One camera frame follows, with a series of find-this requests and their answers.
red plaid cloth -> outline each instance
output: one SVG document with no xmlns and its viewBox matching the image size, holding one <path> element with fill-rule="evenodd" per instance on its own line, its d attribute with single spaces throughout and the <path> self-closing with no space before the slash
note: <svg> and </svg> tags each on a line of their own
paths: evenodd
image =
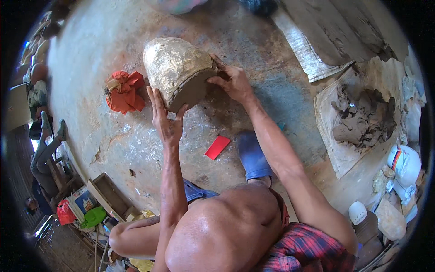
<svg viewBox="0 0 435 272">
<path fill-rule="evenodd" d="M 356 257 L 340 242 L 302 223 L 291 222 L 259 265 L 260 271 L 353 271 Z"/>
</svg>

man's right hand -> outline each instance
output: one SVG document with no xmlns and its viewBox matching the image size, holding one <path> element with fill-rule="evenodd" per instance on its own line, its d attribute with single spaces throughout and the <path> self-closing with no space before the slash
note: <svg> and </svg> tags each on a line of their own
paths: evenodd
<svg viewBox="0 0 435 272">
<path fill-rule="evenodd" d="M 216 63 L 219 70 L 225 72 L 230 80 L 225 80 L 221 77 L 211 77 L 207 79 L 207 83 L 216 84 L 234 100 L 245 104 L 255 99 L 254 91 L 248 82 L 246 73 L 242 68 L 235 67 L 224 63 L 215 54 L 211 54 L 211 58 Z"/>
</svg>

orange rag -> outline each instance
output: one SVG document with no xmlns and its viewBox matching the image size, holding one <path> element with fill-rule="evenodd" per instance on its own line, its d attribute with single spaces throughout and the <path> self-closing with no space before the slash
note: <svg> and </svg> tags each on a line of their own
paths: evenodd
<svg viewBox="0 0 435 272">
<path fill-rule="evenodd" d="M 126 114 L 128 111 L 142 111 L 145 101 L 136 94 L 136 90 L 145 85 L 144 77 L 134 71 L 128 74 L 124 71 L 114 72 L 106 80 L 109 94 L 106 97 L 109 108 Z"/>
</svg>

gray pants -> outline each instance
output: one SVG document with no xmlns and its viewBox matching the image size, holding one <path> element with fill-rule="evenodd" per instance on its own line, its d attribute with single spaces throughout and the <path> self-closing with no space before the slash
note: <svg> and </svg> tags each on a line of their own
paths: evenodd
<svg viewBox="0 0 435 272">
<path fill-rule="evenodd" d="M 33 176 L 38 180 L 42 188 L 50 195 L 50 197 L 55 197 L 59 193 L 56 183 L 50 172 L 50 167 L 46 162 L 50 159 L 51 155 L 60 146 L 60 141 L 57 137 L 49 144 L 46 145 L 41 134 L 41 139 L 39 139 L 38 148 L 33 155 L 32 162 L 30 163 L 30 170 Z"/>
</svg>

red card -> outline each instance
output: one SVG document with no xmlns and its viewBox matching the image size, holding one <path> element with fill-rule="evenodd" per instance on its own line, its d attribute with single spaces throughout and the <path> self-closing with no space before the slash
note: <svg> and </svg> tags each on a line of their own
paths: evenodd
<svg viewBox="0 0 435 272">
<path fill-rule="evenodd" d="M 216 140 L 208 148 L 205 155 L 214 160 L 222 152 L 222 150 L 230 143 L 230 139 L 219 135 Z"/>
</svg>

